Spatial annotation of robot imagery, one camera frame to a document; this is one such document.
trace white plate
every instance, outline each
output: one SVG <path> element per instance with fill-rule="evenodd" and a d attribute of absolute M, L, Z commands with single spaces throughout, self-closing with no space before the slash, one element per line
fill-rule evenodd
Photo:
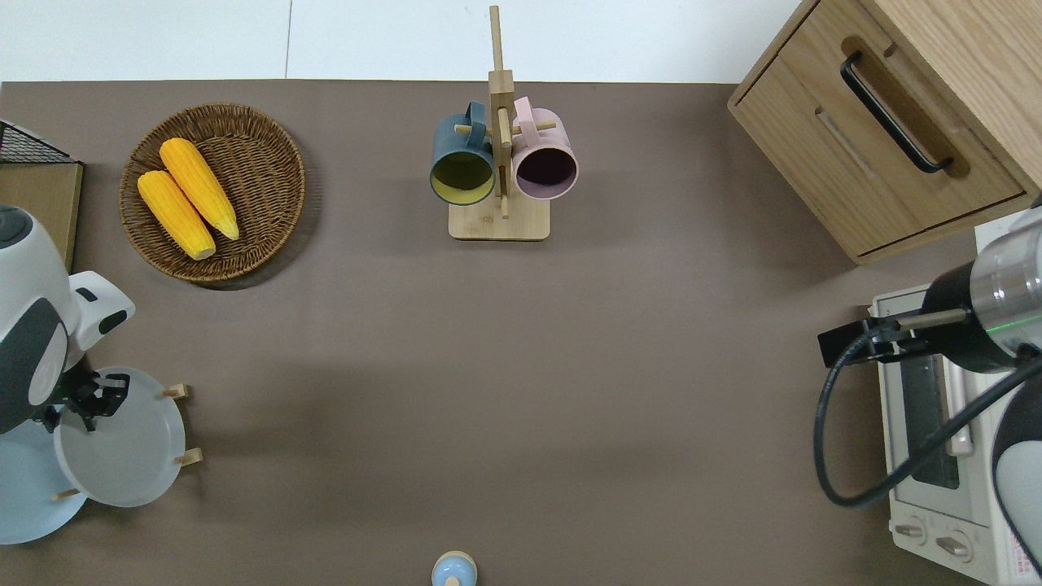
<path fill-rule="evenodd" d="M 25 421 L 0 435 L 0 544 L 40 539 L 69 522 L 86 495 L 51 495 L 72 487 L 43 425 Z"/>
<path fill-rule="evenodd" d="M 61 470 L 91 498 L 113 507 L 140 507 L 170 488 L 184 455 L 184 422 L 163 385 L 133 368 L 102 368 L 102 375 L 130 375 L 127 398 L 111 417 L 94 419 L 88 433 L 83 420 L 64 414 L 54 430 L 54 448 Z"/>

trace wicker basket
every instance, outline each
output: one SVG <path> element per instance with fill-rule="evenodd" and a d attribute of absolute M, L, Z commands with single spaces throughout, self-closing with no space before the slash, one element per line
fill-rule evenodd
<path fill-rule="evenodd" d="M 193 261 L 156 221 L 138 193 L 138 177 L 163 169 L 159 145 L 195 143 L 221 182 L 239 223 L 239 240 L 210 229 L 217 252 Z M 267 115 L 240 104 L 179 112 L 138 145 L 120 181 L 120 218 L 133 247 L 153 267 L 192 283 L 242 276 L 271 259 L 290 238 L 304 204 L 304 164 L 290 135 Z"/>

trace corn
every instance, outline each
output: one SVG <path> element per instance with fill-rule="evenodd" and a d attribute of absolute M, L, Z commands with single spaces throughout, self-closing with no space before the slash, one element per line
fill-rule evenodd
<path fill-rule="evenodd" d="M 203 219 L 229 239 L 239 240 L 235 211 L 195 145 L 169 139 L 159 147 L 159 157 Z"/>
<path fill-rule="evenodd" d="M 149 171 L 138 177 L 138 192 L 163 229 L 189 257 L 201 261 L 217 251 L 214 237 L 169 173 Z"/>

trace oven knob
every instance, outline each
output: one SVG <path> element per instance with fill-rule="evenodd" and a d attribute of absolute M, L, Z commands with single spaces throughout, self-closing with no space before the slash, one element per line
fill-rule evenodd
<path fill-rule="evenodd" d="M 926 542 L 926 527 L 922 524 L 922 521 L 918 517 L 909 517 L 902 523 L 890 521 L 890 531 L 893 531 L 897 535 L 909 537 L 919 545 Z"/>
<path fill-rule="evenodd" d="M 973 547 L 966 534 L 961 531 L 953 531 L 947 537 L 938 537 L 937 545 L 959 561 L 966 563 L 973 559 Z"/>

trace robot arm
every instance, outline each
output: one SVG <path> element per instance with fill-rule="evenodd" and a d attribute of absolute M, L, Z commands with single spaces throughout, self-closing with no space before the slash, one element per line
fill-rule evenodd
<path fill-rule="evenodd" d="M 25 211 L 0 204 L 0 434 L 70 398 L 86 417 L 118 409 L 120 391 L 99 405 L 84 376 L 84 352 L 133 315 L 134 304 L 94 272 L 69 276 L 47 231 Z"/>
<path fill-rule="evenodd" d="M 992 451 L 995 495 L 1036 570 L 1042 552 L 1042 381 L 1035 379 L 1010 400 Z"/>
<path fill-rule="evenodd" d="M 1042 575 L 1042 209 L 1024 214 L 973 263 L 937 277 L 919 315 L 863 320 L 818 339 L 830 371 L 815 419 L 815 465 L 825 494 L 842 506 L 867 505 L 885 496 L 923 463 L 925 455 L 1020 387 L 996 432 L 992 477 L 1003 515 Z M 875 487 L 857 496 L 836 493 L 824 469 L 822 430 L 839 369 L 854 362 L 896 362 L 923 353 L 941 353 L 974 372 L 1016 370 L 910 450 L 913 456 Z"/>

